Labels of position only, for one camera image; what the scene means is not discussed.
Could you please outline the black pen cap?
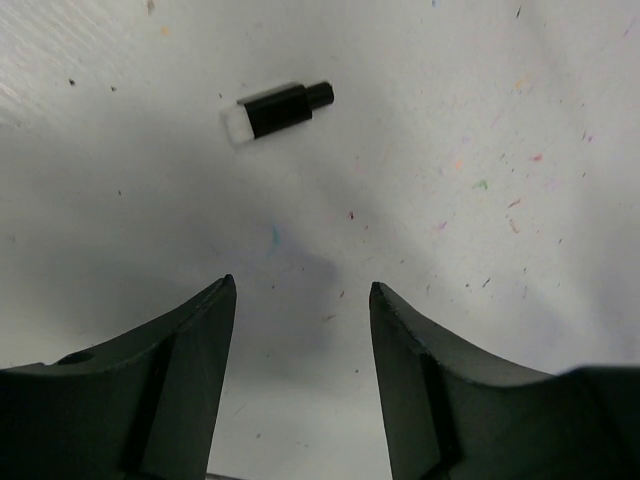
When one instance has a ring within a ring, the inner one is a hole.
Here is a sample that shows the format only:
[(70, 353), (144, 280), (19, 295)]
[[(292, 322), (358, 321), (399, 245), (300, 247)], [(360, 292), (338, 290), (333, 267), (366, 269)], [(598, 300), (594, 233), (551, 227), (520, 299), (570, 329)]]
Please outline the black pen cap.
[(237, 100), (221, 112), (221, 120), (231, 142), (241, 145), (307, 122), (334, 99), (328, 81), (290, 83)]

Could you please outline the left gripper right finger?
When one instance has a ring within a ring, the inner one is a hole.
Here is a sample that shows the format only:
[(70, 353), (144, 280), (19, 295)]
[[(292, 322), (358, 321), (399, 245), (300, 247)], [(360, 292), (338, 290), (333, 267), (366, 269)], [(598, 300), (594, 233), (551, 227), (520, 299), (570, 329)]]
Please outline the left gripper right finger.
[(438, 325), (378, 282), (369, 310), (394, 478), (638, 477), (637, 368), (527, 368)]

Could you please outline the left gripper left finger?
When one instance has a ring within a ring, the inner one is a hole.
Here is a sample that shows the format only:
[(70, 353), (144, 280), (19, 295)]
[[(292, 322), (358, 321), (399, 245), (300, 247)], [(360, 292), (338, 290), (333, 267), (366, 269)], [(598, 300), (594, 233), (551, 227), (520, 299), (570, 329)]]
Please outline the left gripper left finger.
[(111, 340), (1, 373), (5, 479), (202, 479), (232, 338), (225, 276)]

